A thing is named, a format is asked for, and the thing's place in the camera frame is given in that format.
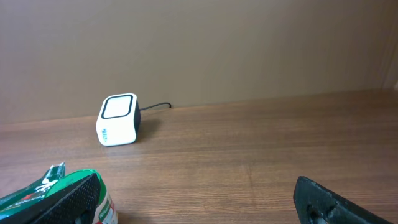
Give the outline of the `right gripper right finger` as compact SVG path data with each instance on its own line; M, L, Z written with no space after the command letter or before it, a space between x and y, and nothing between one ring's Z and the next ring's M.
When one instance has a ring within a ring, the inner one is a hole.
M301 224L391 224L305 176L298 177L293 199Z

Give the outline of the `green lid jar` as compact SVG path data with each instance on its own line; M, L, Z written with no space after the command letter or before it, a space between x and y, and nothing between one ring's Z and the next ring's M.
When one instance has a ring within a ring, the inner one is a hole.
M78 170L63 177L46 193L49 199L56 196L58 201L40 216L40 222L118 224L114 202L95 170Z

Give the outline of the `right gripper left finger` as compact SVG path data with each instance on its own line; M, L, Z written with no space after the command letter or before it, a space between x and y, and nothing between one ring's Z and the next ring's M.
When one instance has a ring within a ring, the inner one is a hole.
M91 174L1 220L1 224L90 224L95 217L100 192L100 180L96 174Z

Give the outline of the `green 3M gloves bag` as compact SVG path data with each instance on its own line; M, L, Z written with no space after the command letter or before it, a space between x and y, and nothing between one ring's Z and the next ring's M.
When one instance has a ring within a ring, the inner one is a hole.
M51 165L50 169L40 179L1 198L1 219L10 217L43 200L49 189L64 176L64 162L58 165Z

